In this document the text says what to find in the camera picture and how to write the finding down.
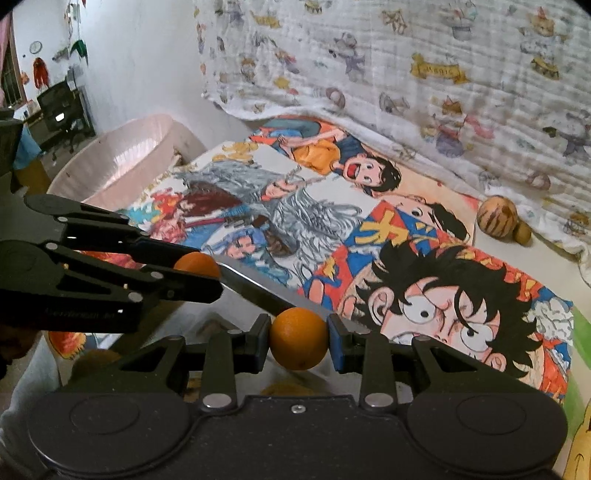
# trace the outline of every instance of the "black hair cartoon face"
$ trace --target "black hair cartoon face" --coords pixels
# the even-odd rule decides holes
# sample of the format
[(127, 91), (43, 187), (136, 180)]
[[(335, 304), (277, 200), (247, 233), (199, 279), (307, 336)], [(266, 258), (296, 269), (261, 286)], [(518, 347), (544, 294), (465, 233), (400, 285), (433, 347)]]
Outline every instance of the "black hair cartoon face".
[(492, 270), (457, 258), (464, 247), (416, 254), (410, 242), (386, 243), (372, 270), (379, 281), (357, 287), (360, 312), (353, 320), (397, 343), (429, 335), (515, 378), (532, 366), (535, 322), (523, 319), (531, 300), (518, 300), (521, 285), (507, 283), (506, 268)]
[(395, 193), (384, 198), (398, 210), (419, 222), (439, 228), (464, 242), (470, 238), (466, 225), (441, 203), (427, 203), (422, 197)]

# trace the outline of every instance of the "blue cloth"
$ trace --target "blue cloth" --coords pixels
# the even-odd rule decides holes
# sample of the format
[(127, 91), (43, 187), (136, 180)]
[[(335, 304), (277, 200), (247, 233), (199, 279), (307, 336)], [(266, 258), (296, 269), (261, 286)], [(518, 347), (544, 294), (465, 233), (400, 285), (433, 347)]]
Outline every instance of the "blue cloth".
[(22, 170), (41, 155), (41, 149), (33, 139), (29, 128), (25, 125), (22, 128), (21, 140), (18, 143), (17, 157), (12, 164), (14, 170)]
[(339, 163), (341, 165), (345, 165), (345, 162), (352, 158), (356, 157), (360, 153), (367, 153), (363, 146), (361, 146), (361, 142), (357, 140), (355, 137), (351, 135), (347, 135), (344, 139), (335, 142), (335, 145), (339, 147), (340, 151), (340, 159)]

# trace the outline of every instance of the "office chair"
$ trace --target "office chair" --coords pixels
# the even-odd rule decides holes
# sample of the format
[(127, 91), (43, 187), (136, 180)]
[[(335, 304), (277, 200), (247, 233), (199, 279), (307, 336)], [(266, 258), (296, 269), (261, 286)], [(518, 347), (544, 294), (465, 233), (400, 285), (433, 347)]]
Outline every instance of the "office chair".
[(72, 128), (77, 119), (84, 118), (84, 112), (66, 81), (56, 83), (37, 97), (43, 117), (50, 131), (63, 131), (70, 138), (70, 153), (74, 153), (74, 137), (78, 130)]

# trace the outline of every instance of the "screw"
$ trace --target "screw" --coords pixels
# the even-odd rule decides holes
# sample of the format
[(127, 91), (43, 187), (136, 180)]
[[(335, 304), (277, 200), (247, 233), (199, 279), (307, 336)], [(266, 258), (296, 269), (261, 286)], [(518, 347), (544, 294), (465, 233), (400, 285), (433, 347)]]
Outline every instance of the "screw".
[(203, 398), (203, 405), (207, 408), (219, 410), (232, 404), (232, 398), (225, 393), (210, 393)]
[(291, 412), (292, 413), (304, 413), (306, 411), (306, 407), (303, 405), (292, 405), (291, 406)]
[(365, 397), (365, 403), (371, 408), (385, 408), (394, 403), (394, 399), (387, 393), (370, 393)]
[(129, 298), (131, 301), (133, 301), (135, 303), (139, 303), (144, 299), (142, 294), (137, 293), (136, 291), (130, 292), (129, 295), (127, 295), (127, 298)]

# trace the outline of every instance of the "small ball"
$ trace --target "small ball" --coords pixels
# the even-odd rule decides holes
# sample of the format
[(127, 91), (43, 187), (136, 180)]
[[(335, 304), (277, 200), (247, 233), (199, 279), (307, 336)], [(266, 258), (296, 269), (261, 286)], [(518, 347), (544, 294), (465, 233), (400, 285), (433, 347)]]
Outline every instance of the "small ball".
[(531, 238), (531, 227), (523, 222), (519, 221), (515, 230), (513, 230), (513, 240), (520, 245), (527, 245)]
[(295, 307), (275, 318), (269, 330), (273, 357), (288, 370), (308, 370), (318, 365), (329, 347), (329, 331), (320, 316)]
[(174, 264), (175, 270), (203, 275), (204, 277), (221, 278), (222, 272), (217, 262), (207, 254), (202, 252), (191, 252), (183, 255)]
[(519, 217), (515, 204), (505, 197), (494, 196), (486, 199), (476, 216), (478, 227), (495, 238), (509, 235), (517, 226)]

